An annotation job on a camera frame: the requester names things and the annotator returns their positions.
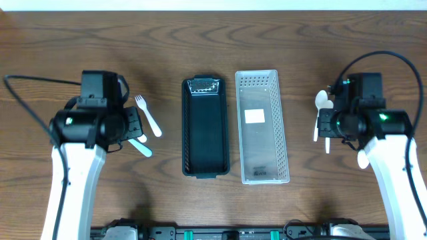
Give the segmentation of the clear plastic basket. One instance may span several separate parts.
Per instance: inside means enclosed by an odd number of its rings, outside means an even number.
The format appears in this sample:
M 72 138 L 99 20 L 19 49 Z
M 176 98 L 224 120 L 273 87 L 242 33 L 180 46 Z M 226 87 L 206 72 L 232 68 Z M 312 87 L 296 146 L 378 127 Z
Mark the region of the clear plastic basket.
M 278 72 L 238 71 L 236 102 L 242 183 L 290 181 Z

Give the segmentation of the black plastic basket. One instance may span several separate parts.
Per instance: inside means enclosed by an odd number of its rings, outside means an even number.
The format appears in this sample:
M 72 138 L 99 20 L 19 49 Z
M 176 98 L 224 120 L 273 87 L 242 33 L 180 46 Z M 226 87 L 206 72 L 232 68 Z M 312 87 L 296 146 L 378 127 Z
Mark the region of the black plastic basket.
M 226 84 L 196 75 L 181 84 L 182 172 L 211 179 L 230 171 Z

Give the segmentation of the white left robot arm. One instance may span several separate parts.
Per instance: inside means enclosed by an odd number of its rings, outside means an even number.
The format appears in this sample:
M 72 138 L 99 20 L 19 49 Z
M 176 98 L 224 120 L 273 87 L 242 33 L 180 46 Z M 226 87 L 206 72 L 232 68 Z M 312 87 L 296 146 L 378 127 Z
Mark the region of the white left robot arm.
M 53 177 L 42 239 L 88 239 L 96 186 L 110 145 L 143 134 L 129 86 L 111 71 L 85 70 L 81 93 L 49 123 L 55 144 Z

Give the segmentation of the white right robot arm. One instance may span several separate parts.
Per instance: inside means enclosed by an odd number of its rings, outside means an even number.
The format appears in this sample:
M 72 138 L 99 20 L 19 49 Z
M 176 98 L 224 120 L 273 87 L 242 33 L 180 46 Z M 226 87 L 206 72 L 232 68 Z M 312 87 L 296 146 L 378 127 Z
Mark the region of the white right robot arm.
M 422 204 L 426 186 L 416 144 L 408 138 L 413 126 L 407 112 L 387 109 L 380 73 L 351 74 L 330 93 L 334 106 L 319 110 L 318 136 L 359 143 L 356 151 L 374 170 L 391 239 L 425 239 L 426 227 L 410 186 L 415 186 Z

